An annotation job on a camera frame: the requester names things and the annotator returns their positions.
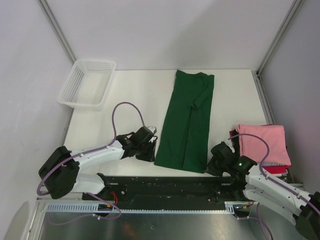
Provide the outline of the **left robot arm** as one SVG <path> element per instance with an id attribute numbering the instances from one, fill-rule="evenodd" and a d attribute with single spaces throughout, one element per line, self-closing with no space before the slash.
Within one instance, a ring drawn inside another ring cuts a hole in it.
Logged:
<path id="1" fill-rule="evenodd" d="M 69 193 L 91 193 L 105 200 L 110 196 L 111 188 L 99 173 L 85 171 L 127 157 L 151 161 L 155 157 L 156 142 L 157 138 L 153 137 L 137 148 L 119 140 L 87 150 L 71 151 L 65 146 L 58 147 L 38 171 L 41 181 L 36 193 L 42 197 L 49 195 L 52 199 L 60 199 Z"/>

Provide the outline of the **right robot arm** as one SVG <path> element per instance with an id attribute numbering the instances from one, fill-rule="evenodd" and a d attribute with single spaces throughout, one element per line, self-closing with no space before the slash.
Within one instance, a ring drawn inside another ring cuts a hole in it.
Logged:
<path id="1" fill-rule="evenodd" d="M 214 155 L 206 172 L 217 177 L 228 173 L 233 178 L 231 196 L 242 201 L 253 200 L 278 213 L 295 226 L 307 240 L 320 238 L 320 193 L 311 194 L 290 185 L 274 175 L 260 171 L 252 159 L 241 156 Z"/>

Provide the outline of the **green t shirt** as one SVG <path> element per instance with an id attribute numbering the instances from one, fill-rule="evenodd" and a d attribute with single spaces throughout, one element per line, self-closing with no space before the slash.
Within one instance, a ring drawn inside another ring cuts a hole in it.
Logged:
<path id="1" fill-rule="evenodd" d="M 175 73 L 154 164 L 203 173 L 208 160 L 215 77 L 203 72 Z"/>

